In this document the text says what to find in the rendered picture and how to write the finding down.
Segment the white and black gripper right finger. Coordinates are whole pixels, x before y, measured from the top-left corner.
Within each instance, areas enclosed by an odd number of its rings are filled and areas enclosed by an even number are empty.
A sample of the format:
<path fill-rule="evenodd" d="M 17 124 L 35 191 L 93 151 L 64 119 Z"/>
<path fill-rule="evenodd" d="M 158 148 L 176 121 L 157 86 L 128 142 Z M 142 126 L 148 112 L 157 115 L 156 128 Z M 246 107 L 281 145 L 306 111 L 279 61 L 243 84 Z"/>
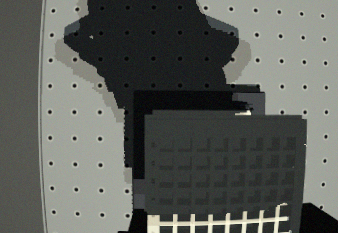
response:
<path fill-rule="evenodd" d="M 338 220 L 312 203 L 303 203 L 299 233 L 338 233 Z"/>

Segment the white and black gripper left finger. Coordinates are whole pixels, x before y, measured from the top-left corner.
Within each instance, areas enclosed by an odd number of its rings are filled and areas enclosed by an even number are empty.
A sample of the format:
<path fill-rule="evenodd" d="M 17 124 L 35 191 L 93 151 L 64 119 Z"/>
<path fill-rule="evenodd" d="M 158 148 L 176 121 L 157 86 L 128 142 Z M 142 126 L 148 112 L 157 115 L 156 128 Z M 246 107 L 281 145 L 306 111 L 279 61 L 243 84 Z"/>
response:
<path fill-rule="evenodd" d="M 148 233 L 148 214 L 144 209 L 134 209 L 128 231 L 117 233 Z"/>

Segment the white well plate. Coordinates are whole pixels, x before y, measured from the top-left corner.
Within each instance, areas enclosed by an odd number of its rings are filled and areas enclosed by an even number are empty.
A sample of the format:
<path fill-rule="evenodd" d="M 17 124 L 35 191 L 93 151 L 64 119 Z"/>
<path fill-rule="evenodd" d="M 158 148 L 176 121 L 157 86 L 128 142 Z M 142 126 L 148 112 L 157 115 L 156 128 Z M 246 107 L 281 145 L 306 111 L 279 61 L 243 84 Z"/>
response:
<path fill-rule="evenodd" d="M 302 115 L 145 114 L 148 233 L 299 233 L 306 142 Z"/>
<path fill-rule="evenodd" d="M 249 110 L 153 110 L 153 114 L 166 115 L 248 115 Z"/>

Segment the dark grey rectangular frame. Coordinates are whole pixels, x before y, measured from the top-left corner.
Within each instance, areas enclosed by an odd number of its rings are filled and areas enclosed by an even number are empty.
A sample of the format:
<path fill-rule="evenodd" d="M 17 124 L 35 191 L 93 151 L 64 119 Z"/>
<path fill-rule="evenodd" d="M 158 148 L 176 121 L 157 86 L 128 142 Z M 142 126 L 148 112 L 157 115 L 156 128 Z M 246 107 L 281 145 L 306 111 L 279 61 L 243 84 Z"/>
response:
<path fill-rule="evenodd" d="M 144 115 L 153 110 L 249 110 L 265 114 L 265 92 L 135 90 L 133 92 L 134 209 L 145 212 Z"/>

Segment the grey perforated base plate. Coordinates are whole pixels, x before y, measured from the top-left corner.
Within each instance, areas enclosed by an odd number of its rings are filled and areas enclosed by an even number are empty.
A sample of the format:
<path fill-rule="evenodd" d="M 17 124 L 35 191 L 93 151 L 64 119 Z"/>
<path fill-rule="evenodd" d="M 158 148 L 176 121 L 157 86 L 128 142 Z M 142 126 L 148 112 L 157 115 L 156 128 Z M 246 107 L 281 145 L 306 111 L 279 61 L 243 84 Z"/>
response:
<path fill-rule="evenodd" d="M 264 91 L 307 119 L 303 203 L 338 220 L 338 0 L 43 0 L 44 233 L 128 231 L 133 92 Z"/>

